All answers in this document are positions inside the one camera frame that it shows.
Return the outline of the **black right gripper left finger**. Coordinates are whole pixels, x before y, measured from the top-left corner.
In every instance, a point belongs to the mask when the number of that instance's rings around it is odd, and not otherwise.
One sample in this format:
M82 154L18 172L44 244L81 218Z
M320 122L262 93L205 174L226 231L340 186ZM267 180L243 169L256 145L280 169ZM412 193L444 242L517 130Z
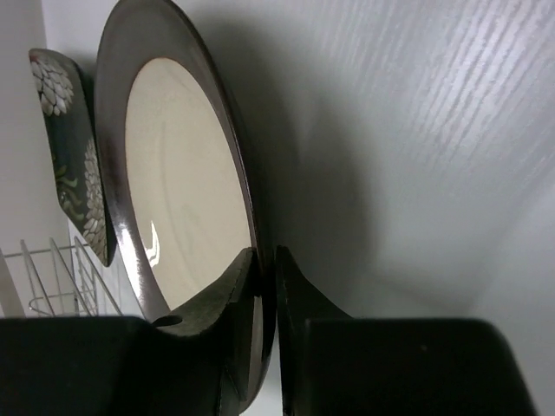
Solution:
M259 277L257 252L239 252L215 283L152 322L179 345L160 409L171 415L237 415L247 399Z

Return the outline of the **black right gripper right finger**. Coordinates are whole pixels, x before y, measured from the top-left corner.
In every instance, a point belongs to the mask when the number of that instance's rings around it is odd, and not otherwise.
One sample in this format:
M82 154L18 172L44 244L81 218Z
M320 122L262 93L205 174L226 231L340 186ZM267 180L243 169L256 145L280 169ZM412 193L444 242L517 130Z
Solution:
M349 415L358 321L305 277L287 247L277 247L275 266L284 414Z

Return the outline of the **black square floral plate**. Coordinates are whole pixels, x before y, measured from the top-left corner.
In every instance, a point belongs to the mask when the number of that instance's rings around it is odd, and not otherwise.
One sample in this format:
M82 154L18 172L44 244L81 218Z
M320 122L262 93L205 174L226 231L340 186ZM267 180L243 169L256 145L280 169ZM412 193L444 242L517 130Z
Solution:
M101 181L93 81L75 61L51 49L30 49L62 211L101 264L114 259L115 235Z

